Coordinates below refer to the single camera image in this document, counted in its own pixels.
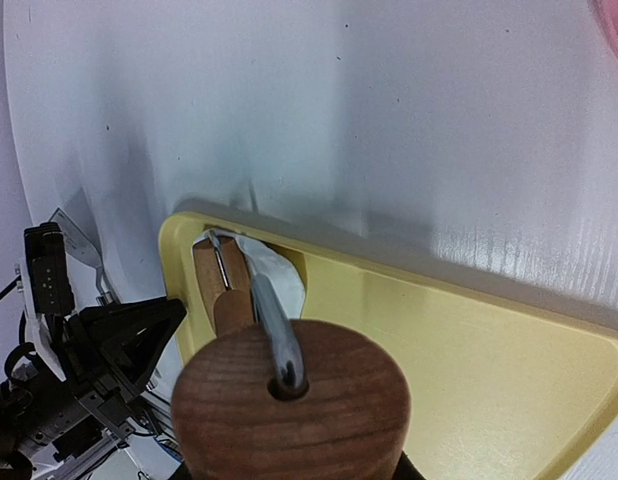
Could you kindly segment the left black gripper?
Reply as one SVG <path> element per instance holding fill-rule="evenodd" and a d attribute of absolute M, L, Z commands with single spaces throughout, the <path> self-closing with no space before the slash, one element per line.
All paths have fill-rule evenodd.
<path fill-rule="evenodd" d="M 126 440 L 136 399 L 185 316 L 183 302 L 167 297 L 43 313 L 41 338 L 64 378 L 49 361 L 33 362 L 36 375 L 25 382 L 33 400 L 19 418 L 18 451 L 31 458 L 58 443 L 64 460 L 80 456 L 103 430 Z"/>

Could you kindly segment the wooden double-ended rolling pin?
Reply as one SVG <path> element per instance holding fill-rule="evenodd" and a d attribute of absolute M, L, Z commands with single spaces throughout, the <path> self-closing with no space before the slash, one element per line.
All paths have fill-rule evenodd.
<path fill-rule="evenodd" d="M 349 328 L 290 319 L 235 240 L 211 233 L 192 247 L 212 228 L 228 230 L 167 222 L 159 234 L 167 292 L 187 310 L 171 419 L 190 476 L 411 476 L 411 397 L 394 359 Z"/>

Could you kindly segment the white dough lump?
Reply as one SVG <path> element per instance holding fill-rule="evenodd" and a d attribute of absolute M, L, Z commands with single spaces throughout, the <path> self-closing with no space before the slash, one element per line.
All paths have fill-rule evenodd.
<path fill-rule="evenodd" d="M 243 254 L 249 273 L 266 275 L 281 302 L 284 312 L 290 319 L 300 319 L 306 299 L 306 290 L 299 271 L 290 260 L 275 252 L 264 242 L 252 237 L 212 228 L 198 236 L 192 247 L 198 246 L 209 235 L 214 233 L 218 238 L 226 237 L 235 240 L 238 249 Z"/>

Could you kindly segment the yellow plastic tray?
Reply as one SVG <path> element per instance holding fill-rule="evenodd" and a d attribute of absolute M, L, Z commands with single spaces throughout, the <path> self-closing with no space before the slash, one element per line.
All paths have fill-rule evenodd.
<path fill-rule="evenodd" d="M 405 450 L 428 479 L 557 479 L 618 416 L 618 333 L 196 213 L 159 233 L 166 291 L 188 310 L 183 360 L 213 338 L 192 248 L 214 227 L 294 264 L 304 318 L 357 330 L 394 357 L 412 396 Z"/>

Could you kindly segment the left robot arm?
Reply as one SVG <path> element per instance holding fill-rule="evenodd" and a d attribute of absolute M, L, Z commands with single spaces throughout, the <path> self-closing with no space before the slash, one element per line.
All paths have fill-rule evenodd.
<path fill-rule="evenodd" d="M 134 439 L 171 437 L 165 402 L 146 395 L 183 304 L 162 297 L 75 312 L 55 260 L 31 262 L 18 282 L 34 316 L 4 363 L 0 479 L 86 479 Z"/>

